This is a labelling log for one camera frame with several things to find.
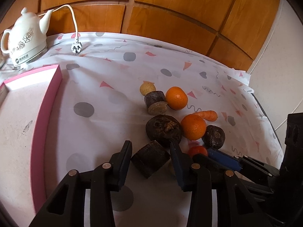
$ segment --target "power cord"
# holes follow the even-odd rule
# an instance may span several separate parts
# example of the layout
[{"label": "power cord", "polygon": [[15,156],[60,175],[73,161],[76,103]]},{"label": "power cord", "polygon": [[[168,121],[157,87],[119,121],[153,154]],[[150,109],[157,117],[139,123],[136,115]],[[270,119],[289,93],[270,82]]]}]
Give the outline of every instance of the power cord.
[{"label": "power cord", "polygon": [[77,22],[76,22],[76,18],[75,18],[75,14],[74,14],[74,10],[72,9],[72,7],[68,4],[62,5],[59,8],[56,8],[53,12],[63,8],[63,7],[68,7],[72,13],[72,17],[73,17],[73,21],[74,21],[74,25],[75,25],[75,31],[76,31],[76,36],[75,36],[75,42],[72,44],[71,50],[75,55],[78,55],[82,49],[82,43],[79,42],[79,37],[78,37],[78,26],[77,26]]}]

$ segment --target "kettle spout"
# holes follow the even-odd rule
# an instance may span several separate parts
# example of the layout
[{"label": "kettle spout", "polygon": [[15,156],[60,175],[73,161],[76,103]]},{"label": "kettle spout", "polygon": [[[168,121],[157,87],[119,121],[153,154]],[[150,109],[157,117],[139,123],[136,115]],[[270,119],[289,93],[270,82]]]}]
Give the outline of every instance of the kettle spout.
[{"label": "kettle spout", "polygon": [[48,27],[49,27],[49,22],[51,20],[51,14],[52,14],[53,11],[54,11],[53,9],[48,10],[46,12],[46,14],[43,16],[43,18],[41,18],[40,21],[39,21],[40,31],[43,34],[47,33],[47,30],[48,30]]}]

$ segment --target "robotic claw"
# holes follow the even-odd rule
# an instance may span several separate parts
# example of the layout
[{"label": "robotic claw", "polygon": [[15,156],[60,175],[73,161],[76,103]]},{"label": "robotic claw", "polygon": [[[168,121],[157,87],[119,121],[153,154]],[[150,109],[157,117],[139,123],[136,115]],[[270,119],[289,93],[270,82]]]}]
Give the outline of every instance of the robotic claw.
[{"label": "robotic claw", "polygon": [[[187,227],[212,226],[212,189],[217,192],[218,227],[295,227],[303,223],[303,113],[289,114],[286,151],[280,170],[248,156],[208,149],[192,159],[172,142],[178,185],[192,191]],[[91,189],[91,227],[114,227],[110,191],[125,183],[132,145],[109,163],[79,173],[71,170],[37,213],[30,227],[83,227],[85,190]],[[237,177],[241,173],[252,182]]]}]

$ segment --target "kettle handle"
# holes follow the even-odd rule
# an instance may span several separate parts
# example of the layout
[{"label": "kettle handle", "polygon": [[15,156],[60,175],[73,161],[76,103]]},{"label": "kettle handle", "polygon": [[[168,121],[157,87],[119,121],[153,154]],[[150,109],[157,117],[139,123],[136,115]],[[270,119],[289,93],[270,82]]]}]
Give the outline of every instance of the kettle handle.
[{"label": "kettle handle", "polygon": [[10,32],[11,32],[11,29],[6,29],[6,30],[4,30],[3,35],[2,35],[2,38],[1,38],[0,47],[1,47],[2,53],[4,53],[4,54],[9,54],[9,50],[6,50],[6,49],[4,48],[4,38],[5,38],[5,35],[6,35],[7,33],[10,33]]}]

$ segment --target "brown wooden wall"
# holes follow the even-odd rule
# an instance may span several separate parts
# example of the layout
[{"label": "brown wooden wall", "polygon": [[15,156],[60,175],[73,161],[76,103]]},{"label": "brown wooden wall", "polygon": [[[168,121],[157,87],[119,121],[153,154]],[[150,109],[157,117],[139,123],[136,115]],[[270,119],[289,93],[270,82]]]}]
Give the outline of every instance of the brown wooden wall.
[{"label": "brown wooden wall", "polygon": [[[79,31],[149,37],[248,70],[272,26],[280,0],[16,0],[0,23],[11,27],[23,7],[35,13],[70,4]],[[74,32],[68,9],[54,12],[48,35]]]}]

